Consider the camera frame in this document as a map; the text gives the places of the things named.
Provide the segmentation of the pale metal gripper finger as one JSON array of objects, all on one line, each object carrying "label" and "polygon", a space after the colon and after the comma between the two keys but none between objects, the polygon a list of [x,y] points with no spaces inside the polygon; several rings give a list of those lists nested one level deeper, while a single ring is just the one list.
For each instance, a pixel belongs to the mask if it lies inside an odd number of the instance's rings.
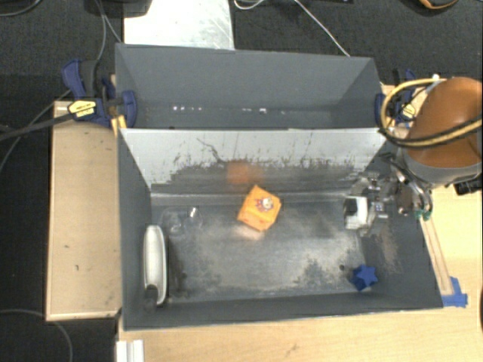
[{"label": "pale metal gripper finger", "polygon": [[359,215],[344,216],[345,228],[349,230],[359,230],[368,228],[368,218]]},{"label": "pale metal gripper finger", "polygon": [[367,213],[368,200],[366,197],[349,196],[343,203],[343,210],[345,214]]}]

